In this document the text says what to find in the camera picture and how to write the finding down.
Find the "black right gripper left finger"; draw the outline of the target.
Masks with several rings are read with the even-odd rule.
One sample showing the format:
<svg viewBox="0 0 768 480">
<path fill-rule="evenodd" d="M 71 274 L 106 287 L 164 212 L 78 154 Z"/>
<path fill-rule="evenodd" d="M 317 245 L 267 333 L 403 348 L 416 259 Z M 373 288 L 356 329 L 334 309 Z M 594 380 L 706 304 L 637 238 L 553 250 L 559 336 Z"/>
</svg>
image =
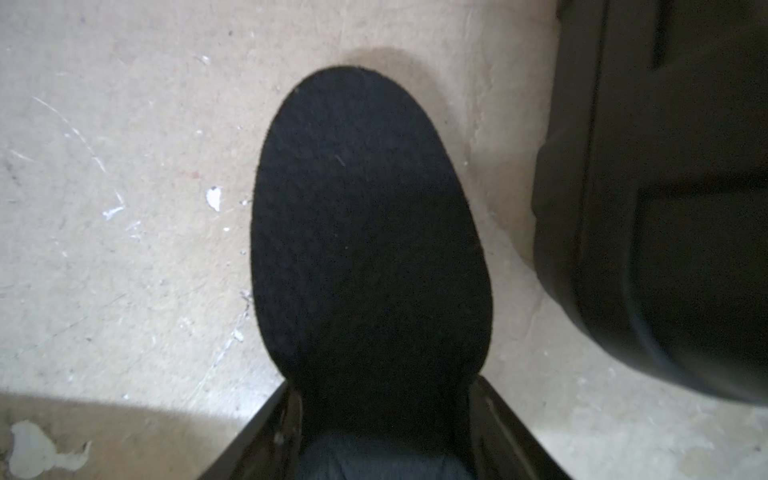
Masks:
<svg viewBox="0 0 768 480">
<path fill-rule="evenodd" d="M 301 451 L 302 422 L 301 396 L 285 381 L 199 479 L 293 479 Z"/>
</svg>

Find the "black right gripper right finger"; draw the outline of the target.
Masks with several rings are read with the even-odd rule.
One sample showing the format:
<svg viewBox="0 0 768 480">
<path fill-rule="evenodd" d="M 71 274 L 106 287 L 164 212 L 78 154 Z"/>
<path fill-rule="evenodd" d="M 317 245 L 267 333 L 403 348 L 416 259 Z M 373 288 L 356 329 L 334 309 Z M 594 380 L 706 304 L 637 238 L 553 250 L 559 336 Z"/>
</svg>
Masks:
<svg viewBox="0 0 768 480">
<path fill-rule="evenodd" d="M 469 388 L 468 405 L 479 479 L 570 480 L 484 377 Z"/>
</svg>

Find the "black insole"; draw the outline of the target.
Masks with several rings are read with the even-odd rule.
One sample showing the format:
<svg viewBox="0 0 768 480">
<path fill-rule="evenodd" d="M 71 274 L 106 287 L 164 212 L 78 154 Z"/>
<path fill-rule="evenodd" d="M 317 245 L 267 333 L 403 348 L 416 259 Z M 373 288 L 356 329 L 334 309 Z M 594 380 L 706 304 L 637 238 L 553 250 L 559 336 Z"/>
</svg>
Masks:
<svg viewBox="0 0 768 480">
<path fill-rule="evenodd" d="M 302 401 L 299 478 L 474 477 L 490 278 L 447 151 L 398 83 L 337 66 L 288 94 L 256 173 L 251 278 Z"/>
</svg>

